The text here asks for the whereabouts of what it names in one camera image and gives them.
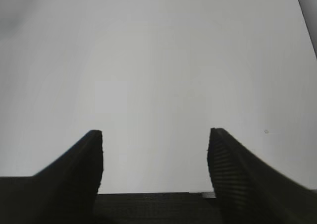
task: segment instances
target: white surface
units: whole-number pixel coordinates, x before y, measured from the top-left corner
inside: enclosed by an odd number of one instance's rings
[[[26,0],[1,14],[15,27],[0,40],[0,176],[33,175],[99,129],[100,193],[212,191],[209,132],[223,127],[317,187],[317,65],[297,0]]]

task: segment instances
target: white table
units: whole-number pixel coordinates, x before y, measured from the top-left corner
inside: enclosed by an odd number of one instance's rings
[[[100,193],[212,191],[209,131],[223,127],[317,187],[317,65],[298,0],[19,7],[0,41],[0,176],[33,175],[100,129]]]

